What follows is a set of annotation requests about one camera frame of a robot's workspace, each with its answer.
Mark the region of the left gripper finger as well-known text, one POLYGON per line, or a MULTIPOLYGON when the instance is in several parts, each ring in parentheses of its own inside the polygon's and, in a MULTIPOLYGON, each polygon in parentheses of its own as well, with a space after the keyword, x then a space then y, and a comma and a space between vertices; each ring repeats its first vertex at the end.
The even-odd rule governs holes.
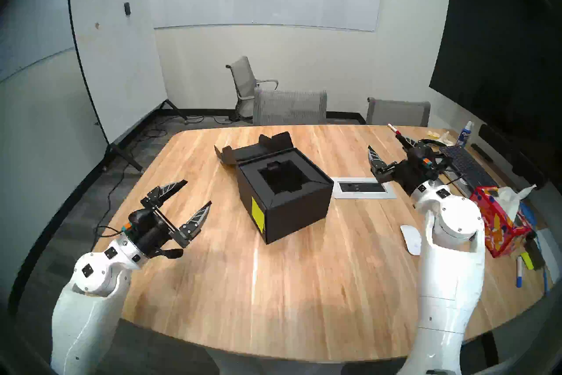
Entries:
POLYGON ((178 227, 179 242, 181 247, 187 247, 202 230, 210 212, 212 201, 201 207, 186 223, 178 227))
POLYGON ((179 192, 188 182, 180 180, 163 186, 157 186, 149 191, 140 201, 145 208, 162 207, 162 205, 173 195, 179 192))

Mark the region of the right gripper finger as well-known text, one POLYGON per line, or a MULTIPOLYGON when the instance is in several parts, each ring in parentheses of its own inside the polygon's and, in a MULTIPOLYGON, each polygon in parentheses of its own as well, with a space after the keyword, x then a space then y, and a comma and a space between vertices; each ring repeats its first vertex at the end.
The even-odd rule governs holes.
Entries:
POLYGON ((368 146, 370 171, 376 179, 389 179, 388 165, 383 162, 371 146, 368 146))
POLYGON ((406 137, 401 133, 396 133, 395 138, 399 141, 405 153, 410 152, 412 149, 417 150, 418 152, 423 151, 423 144, 420 144, 419 142, 406 137))

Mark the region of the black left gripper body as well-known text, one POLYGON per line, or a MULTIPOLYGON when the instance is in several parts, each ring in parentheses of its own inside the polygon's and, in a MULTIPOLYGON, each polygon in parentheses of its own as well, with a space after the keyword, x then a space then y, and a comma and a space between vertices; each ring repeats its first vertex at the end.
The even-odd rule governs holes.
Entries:
POLYGON ((146 258, 177 259, 183 255, 186 247, 178 244, 178 227, 160 208, 143 207, 132 212, 128 219, 128 239, 146 258))

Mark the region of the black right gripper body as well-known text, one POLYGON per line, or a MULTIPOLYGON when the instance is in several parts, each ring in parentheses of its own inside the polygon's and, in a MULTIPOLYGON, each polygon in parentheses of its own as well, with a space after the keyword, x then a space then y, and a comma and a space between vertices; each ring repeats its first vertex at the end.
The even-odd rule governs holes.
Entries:
POLYGON ((439 168, 427 158, 407 157, 400 162, 389 163, 389 179, 377 179, 379 183, 394 181, 411 196, 418 186, 439 177, 439 168))

